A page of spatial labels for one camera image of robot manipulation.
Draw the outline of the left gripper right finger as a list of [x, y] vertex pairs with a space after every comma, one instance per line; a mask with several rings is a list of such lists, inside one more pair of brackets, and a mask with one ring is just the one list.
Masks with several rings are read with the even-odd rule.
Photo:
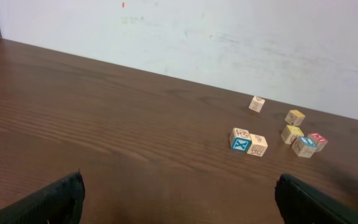
[[290, 174], [277, 180], [275, 201], [285, 223], [358, 223], [358, 212]]

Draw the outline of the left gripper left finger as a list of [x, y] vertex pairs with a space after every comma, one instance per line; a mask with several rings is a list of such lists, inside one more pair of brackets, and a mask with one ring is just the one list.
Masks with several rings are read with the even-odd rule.
[[79, 223], [85, 200], [74, 172], [0, 210], [0, 223]]

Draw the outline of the blue letter block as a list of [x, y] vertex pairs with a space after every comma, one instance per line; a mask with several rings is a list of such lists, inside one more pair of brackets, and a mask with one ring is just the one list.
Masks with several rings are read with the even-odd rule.
[[299, 136], [291, 145], [298, 157], [310, 158], [318, 149], [317, 145], [308, 137]]

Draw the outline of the red letter M block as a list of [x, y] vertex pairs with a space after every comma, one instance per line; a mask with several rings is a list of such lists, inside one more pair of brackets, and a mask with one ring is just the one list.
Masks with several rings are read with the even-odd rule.
[[328, 143], [328, 140], [317, 132], [309, 133], [307, 137], [317, 145], [316, 152], [322, 151], [324, 146]]

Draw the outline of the plain hand sign block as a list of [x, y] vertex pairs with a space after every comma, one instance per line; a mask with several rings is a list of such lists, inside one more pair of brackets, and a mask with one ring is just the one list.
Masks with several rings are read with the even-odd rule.
[[253, 156], [262, 157], [268, 148], [268, 144], [265, 137], [256, 134], [250, 134], [250, 138], [252, 143], [247, 153]]

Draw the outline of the yellow block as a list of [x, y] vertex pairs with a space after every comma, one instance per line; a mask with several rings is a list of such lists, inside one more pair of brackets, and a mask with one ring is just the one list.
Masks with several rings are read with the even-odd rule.
[[298, 110], [290, 110], [285, 117], [285, 121], [292, 126], [299, 126], [305, 119], [305, 115]]
[[284, 127], [280, 136], [285, 144], [293, 144], [297, 137], [303, 137], [304, 134], [299, 127], [288, 124]]

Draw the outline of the yellow top block far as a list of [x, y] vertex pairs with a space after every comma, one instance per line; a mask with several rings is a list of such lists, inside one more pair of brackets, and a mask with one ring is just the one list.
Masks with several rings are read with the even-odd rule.
[[285, 117], [285, 121], [292, 126], [299, 126], [305, 119], [305, 115], [298, 110], [290, 110]]

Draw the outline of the blue X side block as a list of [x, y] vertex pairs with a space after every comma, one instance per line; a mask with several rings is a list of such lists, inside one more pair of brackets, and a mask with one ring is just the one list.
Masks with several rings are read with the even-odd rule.
[[247, 152], [252, 144], [250, 133], [246, 129], [233, 128], [229, 137], [231, 149]]

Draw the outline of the white block top far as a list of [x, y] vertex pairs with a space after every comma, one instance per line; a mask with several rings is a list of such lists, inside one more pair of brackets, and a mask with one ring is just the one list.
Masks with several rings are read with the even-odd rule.
[[250, 102], [249, 109], [259, 113], [260, 110], [262, 109], [264, 103], [265, 103], [265, 100], [263, 98], [254, 96]]

